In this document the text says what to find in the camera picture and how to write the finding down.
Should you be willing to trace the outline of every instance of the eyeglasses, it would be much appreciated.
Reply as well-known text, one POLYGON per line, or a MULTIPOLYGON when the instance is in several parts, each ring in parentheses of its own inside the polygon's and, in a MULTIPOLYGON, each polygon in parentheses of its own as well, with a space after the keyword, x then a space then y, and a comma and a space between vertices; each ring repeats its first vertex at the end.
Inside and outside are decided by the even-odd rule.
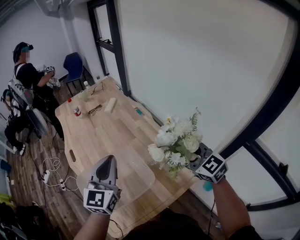
POLYGON ((96 114, 96 111, 100 111, 102 108, 102 105, 99 104, 97 107, 93 108, 88 112, 89 115, 94 116, 96 114))

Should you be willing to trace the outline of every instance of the headset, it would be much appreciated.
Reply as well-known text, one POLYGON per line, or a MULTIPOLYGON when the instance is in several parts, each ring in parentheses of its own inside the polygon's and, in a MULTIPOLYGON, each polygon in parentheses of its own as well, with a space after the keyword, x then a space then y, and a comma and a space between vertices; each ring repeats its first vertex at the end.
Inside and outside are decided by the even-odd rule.
POLYGON ((20 42, 15 47, 15 50, 14 50, 14 63, 17 62, 17 60, 20 57, 21 53, 28 53, 31 50, 33 50, 33 45, 29 45, 25 42, 20 42))

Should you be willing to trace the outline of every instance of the wooden table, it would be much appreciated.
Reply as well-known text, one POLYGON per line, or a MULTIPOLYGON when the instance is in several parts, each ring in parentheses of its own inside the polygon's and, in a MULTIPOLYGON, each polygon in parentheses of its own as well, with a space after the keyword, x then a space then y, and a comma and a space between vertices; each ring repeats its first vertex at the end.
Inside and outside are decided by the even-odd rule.
MULTIPOLYGON (((125 235, 173 203, 192 186, 196 178, 188 169, 184 169, 177 179, 173 179, 165 169, 159 170, 158 166, 151 165, 148 145, 153 143, 159 125, 140 103, 123 95, 112 78, 103 80, 104 90, 98 89, 101 86, 97 86, 88 102, 81 101, 79 95, 72 98, 72 103, 77 104, 83 113, 81 119, 74 116, 68 102, 59 106, 55 113, 63 128, 68 163, 77 175, 123 147, 138 154, 153 171, 155 182, 150 189, 111 215, 125 235), (116 98, 117 102, 112 113, 105 113, 110 98, 116 98), (88 115, 87 112, 98 104, 103 105, 103 109, 94 116, 88 115), (144 113, 143 116, 135 111, 136 107, 144 113)), ((112 237, 120 237, 120 230, 113 222, 109 225, 108 233, 112 237)))

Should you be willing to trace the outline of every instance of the table hole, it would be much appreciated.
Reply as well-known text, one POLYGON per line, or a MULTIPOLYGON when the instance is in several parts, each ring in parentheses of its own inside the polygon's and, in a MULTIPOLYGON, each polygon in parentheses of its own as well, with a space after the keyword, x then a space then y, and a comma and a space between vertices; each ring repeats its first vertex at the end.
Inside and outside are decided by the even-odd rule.
POLYGON ((72 149, 69 151, 69 153, 70 153, 70 155, 71 155, 72 161, 73 161, 73 162, 76 162, 76 158, 75 158, 75 155, 74 155, 74 152, 73 152, 72 149))

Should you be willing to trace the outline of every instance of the blue chair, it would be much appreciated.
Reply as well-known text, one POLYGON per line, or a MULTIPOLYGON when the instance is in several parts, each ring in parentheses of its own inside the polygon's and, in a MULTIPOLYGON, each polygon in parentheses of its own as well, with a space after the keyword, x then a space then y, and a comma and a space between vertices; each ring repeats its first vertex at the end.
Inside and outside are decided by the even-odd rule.
POLYGON ((64 68, 68 71, 68 75, 64 82, 67 84, 67 88, 69 89, 69 92, 71 96, 73 96, 68 83, 73 83, 73 86, 75 87, 74 81, 79 81, 80 86, 83 90, 83 86, 80 82, 80 79, 83 75, 84 79, 86 80, 84 74, 83 74, 83 61, 80 57, 80 55, 77 52, 71 53, 66 56, 64 61, 64 68))

